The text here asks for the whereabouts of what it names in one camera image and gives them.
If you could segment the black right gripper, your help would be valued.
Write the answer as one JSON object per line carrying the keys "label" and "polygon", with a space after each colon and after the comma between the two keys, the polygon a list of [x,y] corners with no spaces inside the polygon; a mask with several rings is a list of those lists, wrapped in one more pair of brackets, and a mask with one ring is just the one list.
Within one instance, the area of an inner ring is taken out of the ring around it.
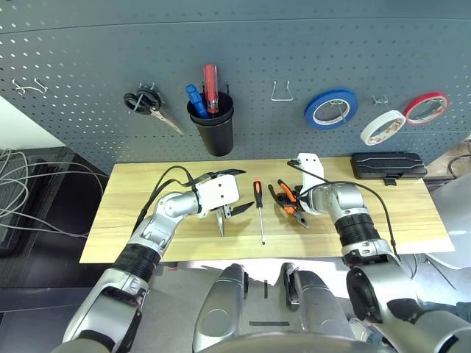
{"label": "black right gripper", "polygon": [[[297,201],[297,210],[299,212],[304,212],[304,208],[301,205],[301,196],[300,196],[300,191],[302,189],[301,185],[295,185],[292,193],[295,196],[295,199]],[[277,193],[275,195],[275,201],[278,205],[281,207],[292,207],[293,206],[293,201],[290,200],[287,194],[285,193]]]}

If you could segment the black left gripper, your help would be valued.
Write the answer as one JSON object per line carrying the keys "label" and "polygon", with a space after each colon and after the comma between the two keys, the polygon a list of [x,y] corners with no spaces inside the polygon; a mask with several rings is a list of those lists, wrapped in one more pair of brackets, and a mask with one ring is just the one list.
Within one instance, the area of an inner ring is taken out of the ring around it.
{"label": "black left gripper", "polygon": [[[241,169],[225,169],[221,171],[216,171],[216,172],[207,172],[201,176],[198,176],[196,179],[193,179],[194,184],[199,184],[201,182],[204,182],[206,179],[215,179],[217,177],[223,176],[223,175],[232,175],[232,176],[237,176],[239,174],[245,174],[246,171],[241,170]],[[236,215],[242,214],[245,211],[247,211],[251,206],[254,204],[254,202],[248,202],[246,204],[242,204],[239,206],[236,206],[234,208],[231,208],[230,205],[224,204],[219,207],[210,207],[207,208],[207,211],[209,213],[214,213],[216,215],[217,219],[225,219],[225,218],[232,218]]]}

